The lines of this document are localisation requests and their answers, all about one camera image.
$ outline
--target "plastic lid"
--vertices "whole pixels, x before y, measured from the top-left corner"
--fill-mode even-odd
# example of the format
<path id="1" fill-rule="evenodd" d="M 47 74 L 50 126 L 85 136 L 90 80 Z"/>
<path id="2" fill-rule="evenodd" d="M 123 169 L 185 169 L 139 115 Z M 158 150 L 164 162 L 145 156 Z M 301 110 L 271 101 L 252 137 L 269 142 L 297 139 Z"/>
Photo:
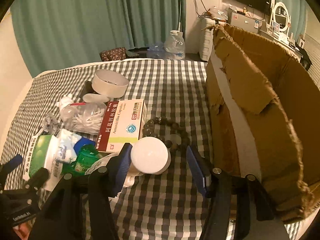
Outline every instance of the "plastic lid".
<path id="1" fill-rule="evenodd" d="M 168 155 L 168 149 L 161 140 L 144 137 L 132 147 L 131 161 L 139 171 L 153 174 L 164 168 Z"/>

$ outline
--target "checkered bedsheet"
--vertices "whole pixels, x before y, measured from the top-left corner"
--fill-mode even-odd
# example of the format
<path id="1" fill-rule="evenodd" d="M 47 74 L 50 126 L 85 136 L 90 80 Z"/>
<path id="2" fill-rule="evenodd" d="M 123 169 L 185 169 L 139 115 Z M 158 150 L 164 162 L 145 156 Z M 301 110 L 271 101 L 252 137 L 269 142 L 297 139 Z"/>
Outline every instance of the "checkered bedsheet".
<path id="1" fill-rule="evenodd" d="M 36 134 L 45 114 L 52 112 L 60 121 L 55 103 L 66 93 L 79 100 L 84 82 L 96 70 L 106 68 L 121 73 L 130 81 L 121 99 L 143 98 L 147 118 L 163 116 L 186 127 L 192 143 L 202 156 L 212 159 L 212 138 L 205 91 L 205 63 L 177 60 L 132 60 L 87 67 L 64 69 L 34 79 L 10 127 L 1 158 L 5 163 L 16 154 L 26 155 L 31 136 Z M 160 134 L 170 133 L 162 127 Z M 7 179 L 10 189 L 22 186 L 22 166 Z M 41 191 L 41 203 L 49 192 Z M 172 155 L 167 171 L 161 175 L 137 177 L 110 202 L 114 220 L 122 239 L 197 239 L 207 216 L 208 201 L 197 193 L 185 155 Z M 84 196 L 84 213 L 88 214 Z M 90 221 L 86 216 L 86 239 L 90 239 Z M 299 223 L 287 225 L 294 240 Z M 227 239 L 232 239 L 230 223 Z"/>

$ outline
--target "white bottle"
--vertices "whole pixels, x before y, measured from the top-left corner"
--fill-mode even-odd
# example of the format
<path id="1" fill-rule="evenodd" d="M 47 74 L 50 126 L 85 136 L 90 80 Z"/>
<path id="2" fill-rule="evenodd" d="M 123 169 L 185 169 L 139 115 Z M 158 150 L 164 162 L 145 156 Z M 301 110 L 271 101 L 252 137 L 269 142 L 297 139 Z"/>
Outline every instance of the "white bottle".
<path id="1" fill-rule="evenodd" d="M 169 59 L 184 59 L 186 46 L 182 37 L 182 32 L 170 31 L 170 36 L 164 43 Z"/>

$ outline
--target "cardboard box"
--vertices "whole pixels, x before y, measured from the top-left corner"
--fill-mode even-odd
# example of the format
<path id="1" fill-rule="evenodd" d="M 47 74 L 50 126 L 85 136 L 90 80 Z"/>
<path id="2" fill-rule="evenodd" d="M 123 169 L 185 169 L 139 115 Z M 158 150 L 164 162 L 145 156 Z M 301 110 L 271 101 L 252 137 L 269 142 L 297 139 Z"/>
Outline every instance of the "cardboard box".
<path id="1" fill-rule="evenodd" d="M 60 180 L 62 163 L 56 161 L 58 139 L 54 135 L 32 136 L 24 160 L 22 178 L 28 181 L 41 167 L 49 171 L 49 179 L 43 188 L 53 191 Z"/>
<path id="2" fill-rule="evenodd" d="M 97 139 L 99 152 L 121 151 L 124 143 L 135 143 L 142 138 L 147 108 L 143 99 L 109 102 Z"/>
<path id="3" fill-rule="evenodd" d="M 254 174 L 284 222 L 320 201 L 320 92 L 278 44 L 237 27 L 215 26 L 207 65 L 214 164 Z"/>

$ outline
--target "packing tape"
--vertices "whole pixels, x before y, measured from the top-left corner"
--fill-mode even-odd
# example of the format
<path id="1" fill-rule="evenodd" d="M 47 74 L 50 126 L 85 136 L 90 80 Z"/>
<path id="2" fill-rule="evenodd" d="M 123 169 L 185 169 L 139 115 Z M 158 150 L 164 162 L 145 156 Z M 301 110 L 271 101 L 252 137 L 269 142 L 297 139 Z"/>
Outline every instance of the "packing tape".
<path id="1" fill-rule="evenodd" d="M 123 75 L 108 69 L 97 70 L 92 80 L 93 90 L 108 98 L 122 97 L 128 85 L 129 80 Z"/>

